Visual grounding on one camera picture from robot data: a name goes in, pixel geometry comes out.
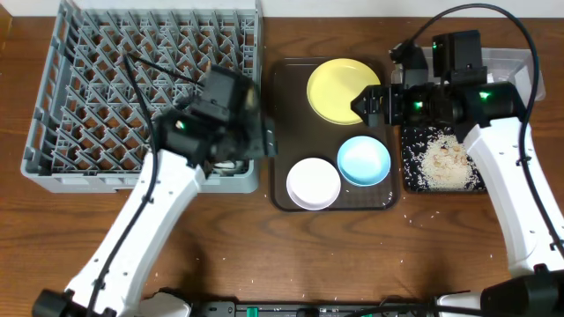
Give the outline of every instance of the wooden table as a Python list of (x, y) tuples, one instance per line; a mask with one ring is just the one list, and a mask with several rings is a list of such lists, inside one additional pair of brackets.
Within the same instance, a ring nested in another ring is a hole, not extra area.
[[(263, 78), (288, 56), (377, 56), (424, 18), (268, 18)], [(15, 18), (0, 60), (0, 315), (28, 316), (43, 288), (63, 290), (104, 238), (129, 191), (50, 194), (19, 166), (53, 18)], [(535, 145), (564, 205), (564, 20), (527, 19), (547, 96), (532, 118)], [(450, 18), (433, 34), (478, 28), (484, 47), (525, 48), (506, 19)], [(401, 193), (386, 212), (276, 210), (261, 186), (250, 195), (200, 195), (182, 215), (152, 269), (145, 294), (180, 288), (189, 299), (376, 302), (428, 299), (509, 279), (501, 229), (487, 195)]]

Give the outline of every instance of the dish rack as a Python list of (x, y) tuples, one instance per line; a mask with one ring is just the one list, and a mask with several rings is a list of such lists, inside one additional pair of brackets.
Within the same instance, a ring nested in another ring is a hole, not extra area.
[[(63, 0), (21, 165), (25, 177), (54, 193), (133, 188), (148, 151), (148, 131), (121, 66), (121, 52), (177, 70), (197, 82), (218, 64), (261, 82), (260, 4), (236, 11), (81, 11)], [(200, 88), (136, 63), (152, 118)], [(249, 193), (258, 162), (213, 173), (204, 192)]]

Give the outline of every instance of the white background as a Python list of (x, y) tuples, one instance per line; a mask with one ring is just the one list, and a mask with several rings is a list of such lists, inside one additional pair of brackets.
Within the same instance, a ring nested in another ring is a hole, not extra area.
[[(0, 0), (12, 16), (54, 16), (60, 0)], [(430, 17), (475, 0), (261, 0), (265, 17)], [(564, 18), (564, 0), (485, 0), (517, 17)], [(253, 0), (75, 0), (80, 8), (235, 9)], [(499, 17), (489, 10), (460, 11), (452, 16)]]

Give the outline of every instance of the blue plate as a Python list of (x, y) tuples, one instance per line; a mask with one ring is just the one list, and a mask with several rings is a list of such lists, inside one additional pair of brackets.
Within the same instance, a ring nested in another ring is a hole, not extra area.
[(373, 186), (383, 181), (390, 172), (390, 152), (373, 137), (356, 136), (341, 145), (337, 166), (351, 184)]

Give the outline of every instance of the yellow plate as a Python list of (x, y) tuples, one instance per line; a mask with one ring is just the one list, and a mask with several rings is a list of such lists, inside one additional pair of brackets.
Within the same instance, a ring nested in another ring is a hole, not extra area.
[(380, 79), (365, 64), (346, 58), (317, 67), (308, 81), (308, 100), (323, 119), (336, 124), (355, 124), (361, 118), (351, 110), (351, 101), (368, 85)]

